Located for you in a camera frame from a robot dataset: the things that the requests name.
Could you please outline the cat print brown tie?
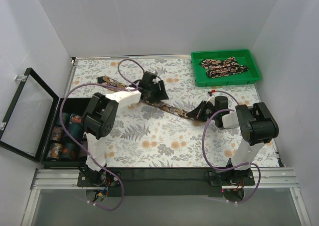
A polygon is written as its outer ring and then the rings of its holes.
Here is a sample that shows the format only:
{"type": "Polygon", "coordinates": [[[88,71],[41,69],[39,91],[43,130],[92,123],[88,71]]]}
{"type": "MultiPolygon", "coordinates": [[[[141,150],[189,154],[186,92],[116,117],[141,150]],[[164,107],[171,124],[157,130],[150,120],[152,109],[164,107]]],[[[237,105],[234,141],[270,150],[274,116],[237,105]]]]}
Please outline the cat print brown tie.
{"type": "MultiPolygon", "coordinates": [[[[124,89],[124,88],[127,88],[128,86],[115,80],[115,79],[112,79],[108,76],[101,76],[101,77],[97,77],[97,83],[98,84],[103,84],[103,85],[111,85],[113,87],[116,87],[116,88],[120,88],[120,89],[124,89]]],[[[187,114],[187,111],[185,110],[182,110],[182,109],[179,109],[177,107],[174,107],[172,105],[169,105],[167,103],[164,103],[162,101],[160,101],[159,103],[150,103],[148,101],[140,101],[141,103],[144,103],[146,105],[149,105],[149,106],[152,106],[152,107],[155,107],[155,108],[158,108],[164,112],[167,112],[167,113],[170,113],[170,114],[174,114],[174,115],[177,115],[181,118],[184,118],[184,119],[189,119],[189,120],[195,120],[193,117],[188,117],[186,114],[187,114]]]]}

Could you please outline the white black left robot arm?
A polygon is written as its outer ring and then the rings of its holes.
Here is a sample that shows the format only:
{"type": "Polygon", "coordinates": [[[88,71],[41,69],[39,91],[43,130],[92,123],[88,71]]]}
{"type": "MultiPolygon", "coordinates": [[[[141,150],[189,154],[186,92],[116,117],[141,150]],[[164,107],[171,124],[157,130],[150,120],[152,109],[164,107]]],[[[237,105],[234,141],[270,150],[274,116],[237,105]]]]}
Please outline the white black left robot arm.
{"type": "Polygon", "coordinates": [[[111,86],[115,92],[106,95],[95,93],[90,99],[82,116],[88,141],[99,140],[111,132],[118,110],[139,102],[157,104],[168,99],[164,81],[157,73],[149,71],[128,87],[108,76],[99,77],[98,84],[111,86]]]}

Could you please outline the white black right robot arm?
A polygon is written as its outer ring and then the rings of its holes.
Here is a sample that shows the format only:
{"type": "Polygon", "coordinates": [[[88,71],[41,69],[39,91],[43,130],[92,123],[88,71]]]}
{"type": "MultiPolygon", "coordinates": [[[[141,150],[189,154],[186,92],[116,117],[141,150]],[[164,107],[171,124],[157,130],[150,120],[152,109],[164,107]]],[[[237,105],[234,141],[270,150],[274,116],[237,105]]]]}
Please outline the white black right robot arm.
{"type": "Polygon", "coordinates": [[[227,97],[210,97],[186,116],[206,122],[204,130],[212,120],[219,129],[240,129],[242,140],[236,153],[224,168],[213,167],[208,172],[210,184],[253,185],[251,163],[259,150],[278,136],[279,127],[263,102],[252,106],[237,105],[233,111],[228,108],[228,103],[227,97]]]}

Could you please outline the floral patterned table mat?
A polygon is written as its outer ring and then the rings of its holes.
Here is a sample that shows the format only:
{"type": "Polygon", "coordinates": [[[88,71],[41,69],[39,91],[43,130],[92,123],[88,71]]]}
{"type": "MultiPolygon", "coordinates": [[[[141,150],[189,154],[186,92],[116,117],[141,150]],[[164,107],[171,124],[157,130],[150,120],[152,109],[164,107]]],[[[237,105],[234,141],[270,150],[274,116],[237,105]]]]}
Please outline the floral patterned table mat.
{"type": "MultiPolygon", "coordinates": [[[[90,98],[98,87],[97,77],[108,76],[125,85],[140,79],[143,70],[157,72],[164,80],[167,103],[185,111],[208,99],[208,88],[195,83],[190,59],[78,60],[72,80],[72,97],[90,98]]],[[[92,139],[103,149],[108,167],[223,167],[241,142],[238,128],[218,129],[212,122],[207,130],[199,121],[183,119],[139,103],[117,112],[112,131],[103,139],[92,139]]]]}

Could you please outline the floral tie in tray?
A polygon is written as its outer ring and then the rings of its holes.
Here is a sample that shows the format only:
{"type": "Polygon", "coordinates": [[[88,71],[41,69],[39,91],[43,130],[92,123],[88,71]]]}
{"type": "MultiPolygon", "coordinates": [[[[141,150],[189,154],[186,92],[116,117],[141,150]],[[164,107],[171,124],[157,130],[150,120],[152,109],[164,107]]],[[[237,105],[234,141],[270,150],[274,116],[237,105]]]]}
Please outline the floral tie in tray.
{"type": "Polygon", "coordinates": [[[235,57],[225,60],[204,59],[199,65],[206,70],[209,78],[221,78],[245,73],[249,70],[246,65],[240,65],[235,57]]]}

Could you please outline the green plastic tray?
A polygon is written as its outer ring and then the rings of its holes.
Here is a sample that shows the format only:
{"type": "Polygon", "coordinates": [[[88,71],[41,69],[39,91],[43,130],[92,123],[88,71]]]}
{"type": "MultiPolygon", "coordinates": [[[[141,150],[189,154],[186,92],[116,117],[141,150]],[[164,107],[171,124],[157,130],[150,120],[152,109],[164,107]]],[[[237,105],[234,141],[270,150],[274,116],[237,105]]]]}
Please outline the green plastic tray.
{"type": "Polygon", "coordinates": [[[192,52],[191,62],[199,87],[254,84],[261,79],[248,49],[192,52]]]}

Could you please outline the orange floral rolled tie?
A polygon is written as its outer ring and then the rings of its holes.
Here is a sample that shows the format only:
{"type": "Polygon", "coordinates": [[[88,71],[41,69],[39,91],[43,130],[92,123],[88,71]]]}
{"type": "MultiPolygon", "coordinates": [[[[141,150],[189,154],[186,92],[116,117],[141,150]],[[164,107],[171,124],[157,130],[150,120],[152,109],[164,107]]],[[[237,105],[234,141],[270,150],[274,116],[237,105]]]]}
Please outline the orange floral rolled tie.
{"type": "Polygon", "coordinates": [[[79,125],[82,127],[83,126],[82,117],[75,113],[72,113],[69,118],[69,125],[71,124],[79,125]]]}

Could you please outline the brown pattern rolled tie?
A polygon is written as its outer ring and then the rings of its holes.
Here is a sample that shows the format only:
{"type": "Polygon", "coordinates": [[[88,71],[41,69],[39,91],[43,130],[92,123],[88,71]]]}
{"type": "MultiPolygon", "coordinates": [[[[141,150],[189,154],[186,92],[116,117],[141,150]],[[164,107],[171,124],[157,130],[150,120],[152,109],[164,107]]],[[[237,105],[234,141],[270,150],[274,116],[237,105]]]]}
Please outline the brown pattern rolled tie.
{"type": "Polygon", "coordinates": [[[87,159],[88,142],[82,141],[81,143],[84,149],[80,147],[78,153],[78,161],[85,161],[87,159]]]}

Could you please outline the orange dot rolled tie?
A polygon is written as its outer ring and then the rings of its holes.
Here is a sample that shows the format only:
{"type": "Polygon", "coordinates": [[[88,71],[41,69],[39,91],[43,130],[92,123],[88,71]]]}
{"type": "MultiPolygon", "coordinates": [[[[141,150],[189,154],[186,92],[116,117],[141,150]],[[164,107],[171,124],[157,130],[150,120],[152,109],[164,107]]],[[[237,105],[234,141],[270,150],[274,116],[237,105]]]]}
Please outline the orange dot rolled tie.
{"type": "Polygon", "coordinates": [[[62,160],[75,160],[77,157],[77,145],[72,142],[64,144],[60,158],[62,160]]]}

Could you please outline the pink floral rolled tie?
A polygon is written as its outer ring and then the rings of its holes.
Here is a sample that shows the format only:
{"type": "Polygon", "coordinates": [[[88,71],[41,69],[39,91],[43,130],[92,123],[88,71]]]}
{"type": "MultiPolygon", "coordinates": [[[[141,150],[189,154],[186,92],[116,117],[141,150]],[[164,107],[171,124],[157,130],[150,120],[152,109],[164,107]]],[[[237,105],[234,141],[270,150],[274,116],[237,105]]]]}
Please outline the pink floral rolled tie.
{"type": "Polygon", "coordinates": [[[50,140],[59,142],[64,136],[64,130],[61,126],[54,126],[50,135],[50,140]]]}

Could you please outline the hexagon pattern rolled tie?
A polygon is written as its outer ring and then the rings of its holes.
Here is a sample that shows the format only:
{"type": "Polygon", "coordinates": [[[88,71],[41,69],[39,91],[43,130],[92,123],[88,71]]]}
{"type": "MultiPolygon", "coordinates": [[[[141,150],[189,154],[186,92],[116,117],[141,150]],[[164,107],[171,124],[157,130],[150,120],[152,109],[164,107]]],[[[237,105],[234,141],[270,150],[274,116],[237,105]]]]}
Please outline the hexagon pattern rolled tie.
{"type": "Polygon", "coordinates": [[[59,160],[63,149],[63,145],[60,143],[52,143],[50,145],[47,157],[52,160],[59,160]]]}

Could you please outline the black display box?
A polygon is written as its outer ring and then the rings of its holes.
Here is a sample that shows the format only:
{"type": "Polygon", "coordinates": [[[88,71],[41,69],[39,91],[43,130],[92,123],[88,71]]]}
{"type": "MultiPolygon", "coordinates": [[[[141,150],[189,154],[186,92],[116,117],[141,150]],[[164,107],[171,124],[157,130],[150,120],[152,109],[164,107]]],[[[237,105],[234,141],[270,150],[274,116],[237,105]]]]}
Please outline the black display box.
{"type": "Polygon", "coordinates": [[[0,122],[0,146],[44,168],[79,168],[85,161],[52,160],[47,157],[59,110],[83,115],[90,98],[60,98],[32,69],[18,75],[18,88],[0,122]]]}

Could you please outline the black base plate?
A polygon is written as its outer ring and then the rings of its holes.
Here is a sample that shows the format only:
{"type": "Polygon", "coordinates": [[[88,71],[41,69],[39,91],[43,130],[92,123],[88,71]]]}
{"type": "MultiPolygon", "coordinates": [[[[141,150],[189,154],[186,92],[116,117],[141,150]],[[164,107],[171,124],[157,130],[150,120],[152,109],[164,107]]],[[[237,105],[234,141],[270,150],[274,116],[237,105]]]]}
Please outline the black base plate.
{"type": "Polygon", "coordinates": [[[77,186],[103,188],[108,197],[124,196],[209,196],[222,197],[222,187],[238,191],[254,186],[257,178],[249,173],[243,179],[230,172],[211,168],[112,168],[90,173],[80,169],[77,186]]]}

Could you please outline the aluminium frame rail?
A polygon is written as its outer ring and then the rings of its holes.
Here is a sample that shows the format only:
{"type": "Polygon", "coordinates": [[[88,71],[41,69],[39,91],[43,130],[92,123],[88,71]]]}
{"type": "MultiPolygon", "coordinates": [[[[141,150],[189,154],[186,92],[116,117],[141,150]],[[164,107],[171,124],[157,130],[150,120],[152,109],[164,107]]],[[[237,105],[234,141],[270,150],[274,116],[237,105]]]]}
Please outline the aluminium frame rail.
{"type": "MultiPolygon", "coordinates": [[[[22,226],[30,226],[33,221],[41,190],[94,190],[97,187],[78,186],[84,182],[83,176],[76,169],[39,169],[35,171],[31,183],[30,195],[22,218],[22,226]]],[[[300,185],[295,172],[291,167],[262,167],[261,182],[258,187],[262,188],[288,188],[293,197],[301,225],[310,226],[306,207],[304,205],[300,185]]]]}

